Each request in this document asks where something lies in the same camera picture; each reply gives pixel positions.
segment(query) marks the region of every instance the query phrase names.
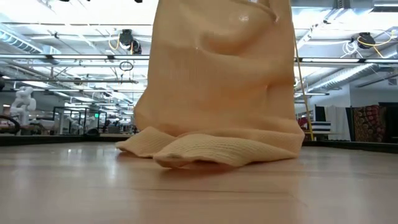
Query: draped fabric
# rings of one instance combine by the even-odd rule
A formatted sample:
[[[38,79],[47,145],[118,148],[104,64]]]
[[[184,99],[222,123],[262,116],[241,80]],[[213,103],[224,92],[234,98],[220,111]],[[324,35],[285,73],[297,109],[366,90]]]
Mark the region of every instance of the draped fabric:
[[[326,120],[330,121],[329,140],[350,141],[346,108],[336,106],[325,107]]]
[[[386,132],[385,108],[372,105],[353,110],[355,141],[383,142]]]
[[[164,167],[297,157],[289,0],[160,0],[142,130],[117,147]]]

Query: ceiling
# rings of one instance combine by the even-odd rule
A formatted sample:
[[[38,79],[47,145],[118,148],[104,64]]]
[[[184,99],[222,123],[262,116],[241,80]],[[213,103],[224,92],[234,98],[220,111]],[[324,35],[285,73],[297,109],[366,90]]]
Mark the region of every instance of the ceiling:
[[[381,58],[373,47],[367,50],[360,48],[353,50],[352,45],[347,46],[351,38],[358,36],[360,32],[369,32],[374,37],[376,44],[382,44],[377,47],[378,51],[382,53],[383,50],[397,45],[398,20],[396,18],[398,18],[398,12],[396,12],[396,6],[398,6],[398,1],[376,0],[373,1],[376,2],[374,7],[368,7],[366,3],[372,2],[371,0],[351,0],[351,7],[366,7],[348,9],[333,9],[331,2],[333,1],[292,0],[293,22],[300,57]],[[52,46],[62,55],[129,54],[128,50],[120,47],[113,50],[111,47],[116,46],[116,39],[122,29],[131,29],[134,38],[140,42],[142,54],[149,55],[157,3],[158,0],[144,0],[140,4],[133,0],[71,0],[70,2],[2,0],[0,1],[0,26],[13,31],[32,45]],[[26,52],[0,41],[0,54],[26,54]],[[392,55],[391,58],[398,58],[398,55]],[[21,72],[22,70],[18,70],[21,74],[8,73],[7,76],[10,78],[43,79],[54,78],[56,75],[55,78],[60,80],[78,77],[87,80],[115,80],[118,76],[118,80],[121,80],[121,75],[123,75],[123,83],[48,84],[50,88],[64,89],[137,90],[135,93],[113,93],[115,96],[119,95],[118,100],[132,105],[137,102],[147,85],[147,60],[135,60],[134,69],[130,72],[121,71],[119,69],[121,61],[117,60],[61,60],[59,65],[54,66],[42,63],[40,60],[13,60],[12,62],[18,63],[17,65],[22,68],[29,67],[33,71]],[[89,66],[71,66],[82,62]],[[15,68],[16,65],[10,65],[9,61],[0,63],[0,72],[4,73],[5,69]],[[306,85],[311,85],[333,75],[342,68],[334,64],[304,65],[302,76]],[[294,73],[298,77],[297,67],[295,67]],[[364,82],[368,82],[369,79],[372,79],[371,77],[367,76],[368,80],[364,80]],[[132,83],[130,79],[137,80],[138,83]],[[67,93],[67,96],[73,96],[73,94],[75,93]],[[110,101],[109,97],[105,96],[104,98],[102,93],[85,94],[85,97],[94,98],[98,102]]]

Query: yellow cable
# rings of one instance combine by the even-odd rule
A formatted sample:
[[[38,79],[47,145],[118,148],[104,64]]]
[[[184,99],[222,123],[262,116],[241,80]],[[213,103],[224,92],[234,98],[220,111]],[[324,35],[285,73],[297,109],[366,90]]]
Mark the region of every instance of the yellow cable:
[[[119,48],[119,44],[120,44],[120,34],[118,35],[118,43],[116,44],[116,47],[113,47],[113,46],[112,46],[111,40],[108,40],[108,44],[109,44],[109,47],[110,47],[112,50],[117,50],[117,49]]]
[[[309,112],[309,110],[308,110],[308,100],[307,100],[307,96],[305,95],[305,89],[304,89],[304,84],[303,84],[303,77],[302,77],[302,74],[301,74],[301,64],[300,64],[300,57],[299,57],[299,49],[297,48],[296,33],[295,33],[295,32],[294,32],[294,47],[295,47],[295,49],[296,49],[296,58],[297,58],[297,65],[298,65],[298,75],[300,76],[301,90],[303,91],[303,98],[304,98],[304,104],[305,104],[305,112],[307,112],[308,128],[310,129],[311,141],[313,141],[314,138],[313,138],[313,131],[312,131],[311,116],[310,116],[310,112]]]
[[[384,56],[380,53],[380,51],[376,47],[373,48],[376,50],[377,54],[380,55],[381,58],[384,58]]]
[[[377,46],[382,46],[384,44],[388,44],[393,39],[393,37],[394,37],[394,31],[391,32],[391,36],[390,36],[389,40],[387,40],[387,41],[385,41],[383,43],[380,43],[380,44],[367,44],[367,43],[364,43],[364,42],[360,41],[360,38],[362,38],[361,36],[359,36],[356,40],[358,41],[358,43],[361,43],[363,45],[371,46],[371,47],[377,47]]]

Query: fluorescent light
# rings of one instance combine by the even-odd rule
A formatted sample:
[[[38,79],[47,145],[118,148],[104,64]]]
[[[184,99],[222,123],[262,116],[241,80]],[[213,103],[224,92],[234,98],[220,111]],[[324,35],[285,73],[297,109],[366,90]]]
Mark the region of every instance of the fluorescent light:
[[[43,89],[33,89],[33,91],[45,91]]]
[[[308,41],[305,43],[305,45],[334,45],[334,44],[345,44],[349,42],[349,40],[344,40],[344,41],[319,41],[319,40],[313,40],[313,41]]]
[[[106,109],[109,109],[109,110],[117,110],[117,109],[118,109],[118,108],[115,107],[115,106],[105,106],[105,108],[106,108]]]
[[[87,105],[76,105],[76,104],[72,104],[72,103],[65,103],[65,106],[67,106],[67,107],[75,107],[75,108],[88,108]]]
[[[120,93],[143,93],[145,90],[117,90]]]
[[[8,58],[8,59],[46,59],[45,55],[21,55],[21,54],[1,54],[0,58]]]
[[[63,97],[70,97],[69,95],[66,95],[66,94],[64,94],[64,93],[59,93],[59,92],[55,92],[56,94],[58,94],[58,95],[60,95],[60,96],[63,96]]]
[[[398,63],[398,59],[366,59],[367,63]]]
[[[358,62],[353,58],[303,58],[303,62]]]
[[[49,90],[49,91],[59,91],[59,92],[76,92],[79,90]]]
[[[296,96],[302,96],[303,93],[294,93]],[[306,96],[327,96],[328,93],[305,93]]]
[[[113,90],[83,90],[83,91],[85,91],[85,92],[90,92],[90,93],[96,93],[96,92],[98,92],[98,93],[109,93],[109,92],[112,92]]]
[[[108,59],[106,55],[53,55],[54,59]]]
[[[398,4],[375,4],[375,7],[398,7]]]
[[[28,85],[32,85],[32,86],[36,86],[36,87],[40,87],[40,88],[48,88],[48,87],[51,87],[50,85],[45,84],[44,82],[23,81],[23,83],[28,84]]]
[[[84,101],[84,102],[92,102],[92,101],[95,101],[95,100],[93,100],[93,99],[91,99],[91,98],[87,98],[87,97],[80,97],[80,96],[76,96],[76,97],[74,97],[76,100],[80,100],[80,101]]]
[[[121,60],[149,60],[149,55],[119,55],[114,56],[114,58]]]

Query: hanging cord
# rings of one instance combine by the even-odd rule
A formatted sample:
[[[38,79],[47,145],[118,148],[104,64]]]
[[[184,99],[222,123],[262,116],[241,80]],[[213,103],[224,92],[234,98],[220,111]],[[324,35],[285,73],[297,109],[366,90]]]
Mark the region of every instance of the hanging cord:
[[[116,47],[113,47],[113,46],[112,46],[111,40],[110,40],[110,39],[108,40],[108,44],[109,44],[109,47],[110,47],[112,50],[117,50],[117,49],[119,48],[119,45],[120,45],[120,34],[118,35],[118,43],[116,44]]]
[[[125,72],[126,72],[126,71],[123,71],[123,74],[121,74],[121,76],[120,76],[120,85],[123,84],[123,75],[124,75]]]
[[[300,76],[300,84],[301,84],[301,90],[303,92],[303,98],[304,98],[304,104],[305,104],[305,112],[307,113],[307,120],[308,120],[308,128],[310,129],[310,134],[311,134],[311,141],[314,140],[313,138],[313,131],[312,131],[312,123],[311,123],[311,117],[310,117],[310,112],[308,110],[308,100],[307,96],[305,95],[305,89],[304,89],[304,84],[303,84],[303,77],[301,74],[301,64],[300,64],[300,57],[299,57],[299,50],[297,48],[297,42],[296,42],[296,33],[294,32],[294,47],[296,49],[296,59],[297,59],[297,65],[298,65],[298,75]]]
[[[380,51],[376,48],[376,47],[373,47],[374,48],[374,50],[377,52],[377,54],[381,57],[381,58],[384,58],[384,56],[380,53]]]

